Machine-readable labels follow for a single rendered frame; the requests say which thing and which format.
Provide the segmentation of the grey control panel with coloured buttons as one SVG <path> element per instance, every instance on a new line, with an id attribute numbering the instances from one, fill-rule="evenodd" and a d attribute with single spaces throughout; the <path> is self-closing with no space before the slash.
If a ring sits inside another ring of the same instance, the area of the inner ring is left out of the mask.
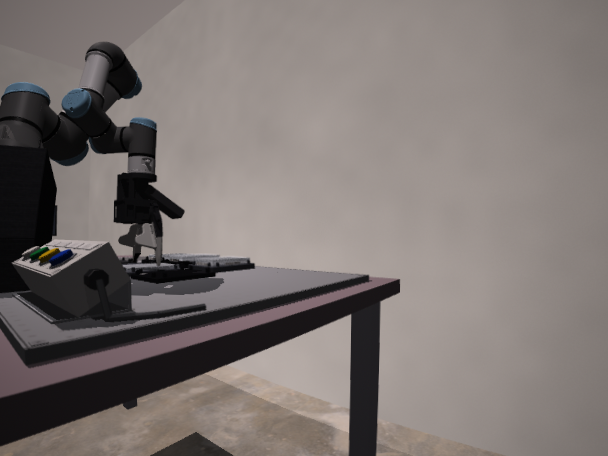
<path id="1" fill-rule="evenodd" d="M 206 309 L 203 303 L 117 314 L 132 311 L 131 279 L 109 242 L 55 239 L 22 256 L 12 265 L 31 292 L 12 296 L 50 324 L 99 316 L 109 322 L 149 319 Z"/>

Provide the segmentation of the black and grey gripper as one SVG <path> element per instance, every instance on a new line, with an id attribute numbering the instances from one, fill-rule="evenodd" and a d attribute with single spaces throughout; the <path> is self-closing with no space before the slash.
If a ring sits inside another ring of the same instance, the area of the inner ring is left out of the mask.
<path id="1" fill-rule="evenodd" d="M 136 262 L 140 256 L 143 246 L 155 250 L 156 263 L 157 266 L 160 266 L 163 236 L 162 218 L 157 201 L 144 193 L 149 183 L 156 181 L 157 175 L 150 173 L 118 174 L 117 200 L 114 200 L 114 222 L 135 223 L 131 225 L 127 234 L 120 236 L 118 239 L 120 244 L 133 247 L 133 262 Z"/>

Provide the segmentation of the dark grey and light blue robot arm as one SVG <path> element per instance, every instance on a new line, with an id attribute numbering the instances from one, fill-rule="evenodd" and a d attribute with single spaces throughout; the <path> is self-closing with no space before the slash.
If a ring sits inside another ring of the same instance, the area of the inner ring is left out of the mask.
<path id="1" fill-rule="evenodd" d="M 130 126 L 117 127 L 106 114 L 117 100 L 139 94 L 142 83 L 137 72 L 110 42 L 93 44 L 85 62 L 80 89 L 64 96 L 64 111 L 58 115 L 49 107 L 50 97 L 43 88 L 27 82 L 9 85 L 1 97 L 0 145 L 40 146 L 51 160 L 71 166 L 85 158 L 89 139 L 98 154 L 128 153 L 128 173 L 155 174 L 156 122 L 136 117 Z"/>

